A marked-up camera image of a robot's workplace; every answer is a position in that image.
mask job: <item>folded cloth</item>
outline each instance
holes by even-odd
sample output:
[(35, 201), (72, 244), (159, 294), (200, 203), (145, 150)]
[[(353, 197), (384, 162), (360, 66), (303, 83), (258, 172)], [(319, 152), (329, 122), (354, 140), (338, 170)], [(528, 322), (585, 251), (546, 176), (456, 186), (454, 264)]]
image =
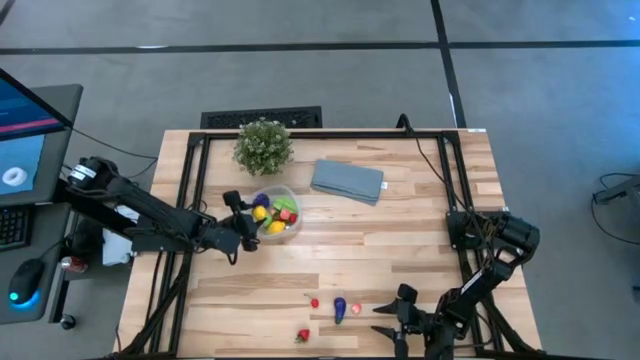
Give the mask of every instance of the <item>folded cloth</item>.
[(313, 171), (311, 187), (375, 205), (380, 198), (382, 175), (380, 170), (318, 160)]

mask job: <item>computer monitor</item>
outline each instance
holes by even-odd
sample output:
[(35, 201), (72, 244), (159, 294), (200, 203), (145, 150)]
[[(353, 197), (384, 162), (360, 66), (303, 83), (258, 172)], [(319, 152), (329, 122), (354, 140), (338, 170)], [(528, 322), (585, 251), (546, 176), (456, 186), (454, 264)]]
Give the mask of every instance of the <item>computer monitor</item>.
[(71, 121), (0, 69), (0, 141), (71, 128)]

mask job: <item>wooden tabletop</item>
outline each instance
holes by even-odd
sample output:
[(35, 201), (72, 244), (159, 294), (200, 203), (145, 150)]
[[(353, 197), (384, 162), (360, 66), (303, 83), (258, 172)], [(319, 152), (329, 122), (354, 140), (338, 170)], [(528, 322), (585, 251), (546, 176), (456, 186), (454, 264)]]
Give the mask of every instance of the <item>wooden tabletop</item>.
[[(160, 150), (151, 193), (172, 205), (188, 135), (189, 131), (167, 131)], [(501, 209), (505, 203), (487, 134), (460, 130), (460, 139), (476, 208)], [(403, 282), (419, 290), (417, 306), (426, 311), (435, 309), (445, 291), (461, 285), (444, 220), (445, 187), (420, 156), (415, 140), (293, 142), (294, 162), (283, 174), (265, 177), (240, 171), (232, 160), (234, 141), (211, 143), (202, 196), (207, 213), (218, 218), (229, 215), (221, 197), (225, 191), (237, 189), (248, 197), (262, 187), (286, 184), (302, 202), (304, 221), (295, 237), (264, 241), (255, 253), (241, 252), (235, 266), (216, 251), (194, 257), (179, 356), (393, 356), (392, 342), (369, 327), (395, 327), (395, 317), (372, 309), (391, 302)], [(440, 170), (436, 142), (420, 142)], [(448, 154), (457, 179), (452, 149)], [(189, 197), (198, 150), (195, 156)], [(382, 170), (388, 188), (376, 206), (312, 190), (309, 185), (317, 159)], [(155, 253), (135, 260), (119, 327), (123, 345), (144, 323), (155, 260)], [(317, 297), (320, 307), (312, 309), (304, 294)], [(513, 328), (540, 348), (521, 269), (493, 294)], [(347, 311), (343, 323), (335, 325), (333, 299), (337, 296), (346, 298), (348, 306), (362, 304), (362, 312)], [(172, 319), (172, 311), (167, 316)], [(161, 349), (167, 348), (168, 328), (165, 325)], [(302, 328), (311, 330), (311, 339), (296, 344), (296, 333)], [(470, 340), (469, 334), (461, 344)], [(422, 356), (421, 337), (409, 337), (409, 346), (411, 356)], [(458, 356), (472, 353), (456, 350)]]

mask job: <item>blue toy object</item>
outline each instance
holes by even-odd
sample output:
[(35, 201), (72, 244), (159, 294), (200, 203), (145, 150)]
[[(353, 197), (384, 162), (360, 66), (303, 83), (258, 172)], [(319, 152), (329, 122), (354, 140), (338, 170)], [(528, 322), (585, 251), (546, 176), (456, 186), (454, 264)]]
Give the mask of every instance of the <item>blue toy object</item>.
[(253, 199), (253, 206), (262, 205), (266, 209), (270, 204), (271, 201), (269, 201), (269, 197), (267, 196), (267, 194), (260, 193), (258, 194), (258, 196), (256, 196), (255, 199)]

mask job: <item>potted plant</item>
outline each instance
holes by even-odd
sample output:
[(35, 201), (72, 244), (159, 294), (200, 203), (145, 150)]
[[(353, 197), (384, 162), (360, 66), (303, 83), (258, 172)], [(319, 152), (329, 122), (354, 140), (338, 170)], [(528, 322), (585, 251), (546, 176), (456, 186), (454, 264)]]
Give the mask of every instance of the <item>potted plant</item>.
[(233, 158), (242, 170), (252, 176), (273, 175), (292, 160), (292, 142), (284, 125), (263, 119), (240, 128)]

